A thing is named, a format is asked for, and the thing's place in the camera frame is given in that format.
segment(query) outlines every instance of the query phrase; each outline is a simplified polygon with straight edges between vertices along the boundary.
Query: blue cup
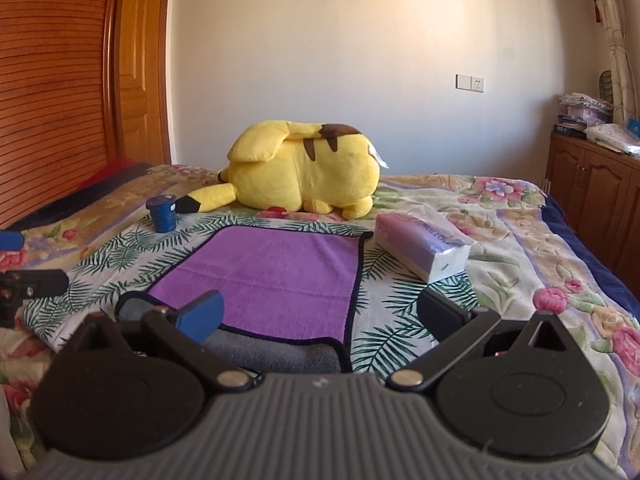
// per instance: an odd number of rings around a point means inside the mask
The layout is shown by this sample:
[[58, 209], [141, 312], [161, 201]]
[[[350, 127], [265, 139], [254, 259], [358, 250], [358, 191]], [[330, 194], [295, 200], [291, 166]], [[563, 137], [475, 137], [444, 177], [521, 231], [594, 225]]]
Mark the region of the blue cup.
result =
[[158, 195], [146, 201], [156, 233], [168, 233], [175, 229], [178, 221], [175, 214], [176, 199], [175, 195]]

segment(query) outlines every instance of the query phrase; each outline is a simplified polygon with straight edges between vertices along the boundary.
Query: ribbed gray surface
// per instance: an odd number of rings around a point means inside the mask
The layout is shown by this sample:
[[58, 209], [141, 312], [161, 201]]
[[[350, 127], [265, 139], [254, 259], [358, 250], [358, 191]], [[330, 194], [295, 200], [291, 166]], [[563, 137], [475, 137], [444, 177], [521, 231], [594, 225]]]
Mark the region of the ribbed gray surface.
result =
[[591, 455], [553, 464], [482, 454], [444, 430], [429, 404], [371, 374], [267, 376], [219, 397], [190, 434], [121, 463], [51, 452], [26, 480], [616, 480]]

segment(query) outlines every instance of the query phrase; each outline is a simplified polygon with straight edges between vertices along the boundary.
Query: cabinet door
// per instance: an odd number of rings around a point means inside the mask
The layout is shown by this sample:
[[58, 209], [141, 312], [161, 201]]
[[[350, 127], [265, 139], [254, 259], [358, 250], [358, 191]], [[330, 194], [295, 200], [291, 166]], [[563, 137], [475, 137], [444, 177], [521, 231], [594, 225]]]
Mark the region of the cabinet door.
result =
[[609, 268], [640, 298], [640, 171], [633, 170]]
[[584, 161], [584, 148], [559, 139], [551, 139], [546, 177], [551, 181], [551, 196], [569, 218], [569, 225], [576, 229], [580, 221], [580, 211], [571, 211], [571, 195], [574, 191], [578, 168]]
[[603, 263], [607, 263], [625, 206], [631, 168], [599, 153], [584, 155], [584, 168], [572, 197], [580, 209], [578, 238]]

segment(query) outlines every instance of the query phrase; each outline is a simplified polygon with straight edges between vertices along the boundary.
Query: wooden headboard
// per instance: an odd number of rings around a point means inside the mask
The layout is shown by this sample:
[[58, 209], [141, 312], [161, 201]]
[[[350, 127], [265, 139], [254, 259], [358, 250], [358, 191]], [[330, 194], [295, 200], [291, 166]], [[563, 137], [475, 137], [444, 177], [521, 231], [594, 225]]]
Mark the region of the wooden headboard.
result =
[[0, 0], [0, 228], [114, 157], [115, 0]]

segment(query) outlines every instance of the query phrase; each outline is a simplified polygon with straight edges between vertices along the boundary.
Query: yellow plush toy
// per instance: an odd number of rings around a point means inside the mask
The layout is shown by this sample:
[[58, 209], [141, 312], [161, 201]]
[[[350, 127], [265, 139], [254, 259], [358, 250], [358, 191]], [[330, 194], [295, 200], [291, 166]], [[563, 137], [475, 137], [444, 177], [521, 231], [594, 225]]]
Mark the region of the yellow plush toy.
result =
[[369, 139], [345, 124], [262, 121], [238, 137], [229, 151], [225, 184], [178, 199], [178, 213], [205, 212], [238, 200], [256, 209], [366, 215], [385, 166]]

